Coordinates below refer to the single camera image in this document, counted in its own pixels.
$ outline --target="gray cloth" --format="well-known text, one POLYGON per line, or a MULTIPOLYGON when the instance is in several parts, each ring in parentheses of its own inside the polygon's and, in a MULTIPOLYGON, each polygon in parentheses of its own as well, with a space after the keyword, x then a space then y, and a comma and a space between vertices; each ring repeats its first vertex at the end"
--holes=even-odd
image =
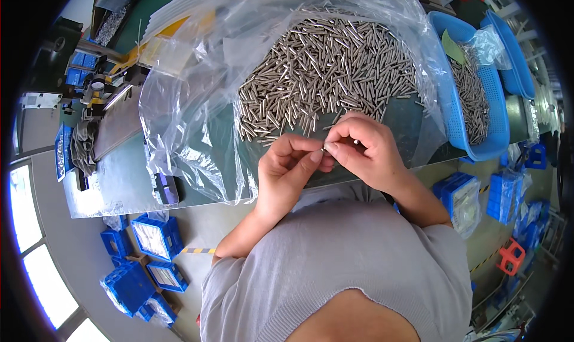
POLYGON ((421 342, 462 341, 472 308, 462 238, 408 223, 376 193, 311 190, 247 258, 215 263, 202 284, 202 341, 284 341, 348 288, 405 317, 421 342))
POLYGON ((91 176, 96 171, 94 162, 94 139, 97 133, 97 123, 89 120, 77 123, 72 133, 70 142, 70 154, 72 163, 79 167, 86 176, 91 176))

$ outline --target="blue tray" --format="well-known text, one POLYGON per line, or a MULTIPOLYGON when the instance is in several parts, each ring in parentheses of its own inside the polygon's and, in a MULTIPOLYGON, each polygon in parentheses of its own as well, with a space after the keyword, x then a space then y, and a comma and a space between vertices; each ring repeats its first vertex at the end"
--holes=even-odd
POLYGON ((500 71, 506 90, 514 95, 521 95, 531 100, 534 99, 535 85, 514 33, 510 30, 508 24, 491 10, 486 12, 486 17, 480 23, 480 27, 482 28, 489 24, 494 26, 494 29, 500 36, 512 65, 512 69, 500 71))
MULTIPOLYGON (((441 12, 429 12, 428 18, 437 34, 437 38, 442 36, 445 30, 448 30, 449 35, 455 42, 468 42, 477 31, 469 23, 441 12)), ((441 65, 444 66, 444 70, 447 72, 447 74, 443 75, 448 75, 448 77, 443 79, 451 81, 450 85, 439 84, 438 87, 439 101, 447 125, 450 143, 454 147, 466 151, 470 159, 474 161, 485 161, 500 156, 506 151, 510 142, 510 127, 508 114, 506 113, 506 100, 500 84, 500 78, 498 77, 498 71, 488 67, 481 67, 477 71, 477 75, 484 87, 486 99, 490 105, 490 125, 488 126, 484 142, 470 146, 459 94, 446 54, 444 54, 444 61, 441 65)))

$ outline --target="window frame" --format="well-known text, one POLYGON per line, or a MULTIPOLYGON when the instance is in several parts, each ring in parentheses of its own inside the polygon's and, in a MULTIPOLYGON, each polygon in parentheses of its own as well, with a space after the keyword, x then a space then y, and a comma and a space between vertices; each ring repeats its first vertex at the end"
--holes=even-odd
MULTIPOLYGON (((80 299, 77 297, 76 293, 74 292, 74 289, 71 288, 67 278, 62 273, 62 269, 60 268, 60 264, 58 263, 57 260, 54 259, 54 254, 52 253, 52 248, 50 247, 50 243, 48 242, 48 239, 46 237, 44 224, 42 223, 42 217, 41 217, 41 215, 39 213, 39 209, 38 209, 38 202, 36 199, 36 188, 34 187, 34 171, 33 171, 32 156, 27 156, 24 159, 18 159, 18 160, 13 161, 9 166, 9 173, 11 173, 13 170, 16 170, 16 169, 23 167, 23 166, 28 166, 28 173, 30 175, 29 176, 30 191, 32 193, 32 202, 34 205, 34 212, 36 213, 36 217, 37 217, 38 225, 39 225, 39 230, 42 234, 42 237, 37 242, 35 242, 32 246, 27 248, 25 251, 19 252, 19 248, 17 248, 17 251, 16 251, 16 254, 19 256, 19 262, 20 262, 22 269, 24 270, 24 273, 26 275, 26 283, 28 285, 28 288, 30 289, 30 291, 33 292, 32 299, 36 303, 36 306, 39 309, 39 311, 41 311, 47 325, 51 326, 54 329, 56 335, 58 335, 58 337, 62 338, 64 341, 67 340, 72 335, 72 333, 74 331, 76 331, 76 329, 88 318, 97 327, 97 329, 104 335, 104 337, 106 337, 108 340, 112 341, 110 336, 108 336, 108 334, 94 321, 93 318, 91 318, 88 311, 83 307, 82 303, 80 302, 80 299), (50 258, 54 262, 54 266, 56 267, 56 271, 60 275, 60 278, 64 282, 64 285, 66 286, 66 288, 68 288, 68 291, 72 295, 72 298, 76 301, 76 303, 78 305, 76 310, 74 312, 72 312, 72 314, 70 316, 68 316, 68 318, 66 318, 66 320, 58 328, 54 328, 54 325, 50 321, 50 318, 47 316, 46 311, 44 310, 44 307, 42 306, 42 304, 39 301, 39 298, 38 298, 38 295, 36 294, 34 286, 32 285, 32 282, 30 281, 26 267, 24 266, 24 258, 26 256, 28 256, 28 254, 33 252, 35 249, 40 247, 41 245, 46 245, 46 249, 48 250, 48 254, 50 255, 50 258)), ((14 230, 14 228, 15 228, 14 227, 14 220, 11 218, 11 221, 12 221, 11 229, 12 229, 12 232, 14 235, 13 239, 14 239, 14 242, 16 243, 16 246, 18 247, 19 246, 18 239, 16 237, 16 231, 14 230)))

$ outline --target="label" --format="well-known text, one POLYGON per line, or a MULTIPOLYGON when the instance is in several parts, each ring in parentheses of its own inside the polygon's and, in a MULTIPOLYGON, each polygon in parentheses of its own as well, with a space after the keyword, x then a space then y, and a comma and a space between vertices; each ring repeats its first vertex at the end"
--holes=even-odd
POLYGON ((459 45, 456 44, 454 40, 451 39, 451 37, 448 34, 448 30, 445 30, 444 33, 442 33, 441 42, 442 47, 444 48, 444 52, 449 57, 455 59, 460 65, 464 65, 466 63, 463 51, 460 49, 459 45))

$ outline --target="yellow machine part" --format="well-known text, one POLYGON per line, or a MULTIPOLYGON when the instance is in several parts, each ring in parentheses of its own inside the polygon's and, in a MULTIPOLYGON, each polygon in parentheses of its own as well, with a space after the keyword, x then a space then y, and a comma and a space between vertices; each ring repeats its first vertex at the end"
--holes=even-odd
MULTIPOLYGON (((168 27, 166 27, 165 29, 163 29, 159 34, 156 34, 156 36, 162 35, 164 37, 173 37, 175 32, 183 25, 183 23, 187 20, 187 18, 189 18, 189 16, 184 17, 184 18, 178 20, 177 22, 174 22, 173 24, 171 24, 168 27)), ((211 27, 211 24, 214 21, 215 21, 215 11, 213 10, 212 12, 207 14, 201 20, 200 26, 202 28, 211 27)), ((122 63, 122 64, 116 64, 111 69, 110 74, 115 74, 115 73, 119 72, 121 69, 125 69, 125 68, 128 68, 128 67, 135 65, 138 62, 140 53, 146 48, 146 46, 147 46, 147 43, 142 44, 142 45, 140 45, 140 49, 138 50, 138 47, 136 45, 132 50, 130 50, 127 53, 127 62, 122 63)))

